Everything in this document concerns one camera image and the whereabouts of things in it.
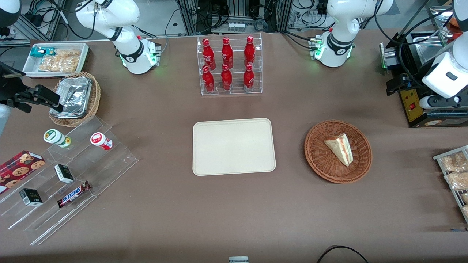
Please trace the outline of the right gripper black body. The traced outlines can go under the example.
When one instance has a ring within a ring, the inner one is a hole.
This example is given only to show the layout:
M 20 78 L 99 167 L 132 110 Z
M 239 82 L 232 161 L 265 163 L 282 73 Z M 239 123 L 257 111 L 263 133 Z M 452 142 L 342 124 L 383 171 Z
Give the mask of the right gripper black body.
M 26 74 L 9 65 L 0 62 L 0 102 L 6 103 L 15 94 L 23 92 L 27 87 L 22 82 Z

